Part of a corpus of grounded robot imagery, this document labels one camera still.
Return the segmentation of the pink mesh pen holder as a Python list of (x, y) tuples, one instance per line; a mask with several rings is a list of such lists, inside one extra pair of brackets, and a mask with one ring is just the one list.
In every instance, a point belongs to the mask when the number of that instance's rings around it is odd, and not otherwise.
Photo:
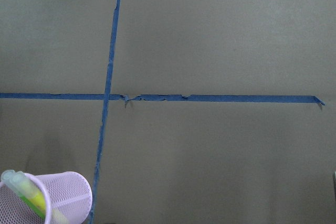
[(45, 218), (36, 214), (19, 196), (1, 183), (1, 223), (83, 223), (92, 205), (91, 187), (76, 172), (25, 176), (45, 200)]

